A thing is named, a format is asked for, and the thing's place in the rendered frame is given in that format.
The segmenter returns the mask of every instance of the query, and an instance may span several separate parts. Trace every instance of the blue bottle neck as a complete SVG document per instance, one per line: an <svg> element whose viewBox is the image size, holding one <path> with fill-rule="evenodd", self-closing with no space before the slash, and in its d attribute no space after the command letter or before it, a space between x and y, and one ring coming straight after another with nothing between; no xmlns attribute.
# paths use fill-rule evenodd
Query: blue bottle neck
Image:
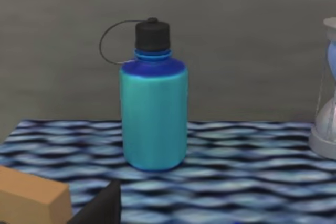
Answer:
<svg viewBox="0 0 336 224"><path fill-rule="evenodd" d="M143 62L161 62L166 61L172 57L172 51L170 49L157 52L148 52L135 49L135 58Z"/></svg>

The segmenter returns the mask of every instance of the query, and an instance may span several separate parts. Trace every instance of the black cap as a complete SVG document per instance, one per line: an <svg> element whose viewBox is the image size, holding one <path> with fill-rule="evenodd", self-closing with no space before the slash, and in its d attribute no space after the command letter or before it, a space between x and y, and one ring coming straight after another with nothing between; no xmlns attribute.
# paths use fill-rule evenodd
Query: black cap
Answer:
<svg viewBox="0 0 336 224"><path fill-rule="evenodd" d="M166 22L149 18L135 26L135 48L143 51L163 51L170 48L170 28Z"/></svg>

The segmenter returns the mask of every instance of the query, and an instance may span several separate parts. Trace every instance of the patterned tablecloth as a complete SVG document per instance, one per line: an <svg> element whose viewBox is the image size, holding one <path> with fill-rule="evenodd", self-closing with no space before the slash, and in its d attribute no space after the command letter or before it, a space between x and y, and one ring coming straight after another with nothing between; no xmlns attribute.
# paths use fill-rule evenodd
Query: patterned tablecloth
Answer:
<svg viewBox="0 0 336 224"><path fill-rule="evenodd" d="M307 146L310 124L189 123L179 168L140 172L119 122L22 121L0 165L69 183L74 213L122 180L122 223L335 224L336 162Z"/></svg>

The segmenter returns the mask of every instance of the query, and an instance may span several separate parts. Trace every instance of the teal bottle body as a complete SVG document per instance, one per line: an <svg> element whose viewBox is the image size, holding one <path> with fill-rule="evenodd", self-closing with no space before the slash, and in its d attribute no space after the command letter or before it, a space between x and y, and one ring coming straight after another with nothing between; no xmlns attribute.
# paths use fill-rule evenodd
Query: teal bottle body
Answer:
<svg viewBox="0 0 336 224"><path fill-rule="evenodd" d="M187 68L170 50L135 55L119 72L124 156L141 170L171 169L187 148Z"/></svg>

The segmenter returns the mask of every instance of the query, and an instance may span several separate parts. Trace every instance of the water bottle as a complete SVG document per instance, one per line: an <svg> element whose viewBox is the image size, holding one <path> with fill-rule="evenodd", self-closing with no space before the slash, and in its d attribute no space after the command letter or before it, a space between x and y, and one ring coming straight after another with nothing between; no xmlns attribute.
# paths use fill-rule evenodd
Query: water bottle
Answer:
<svg viewBox="0 0 336 224"><path fill-rule="evenodd" d="M168 170L186 154L187 68L157 18L136 24L134 55L119 71L124 156L137 169Z"/></svg>

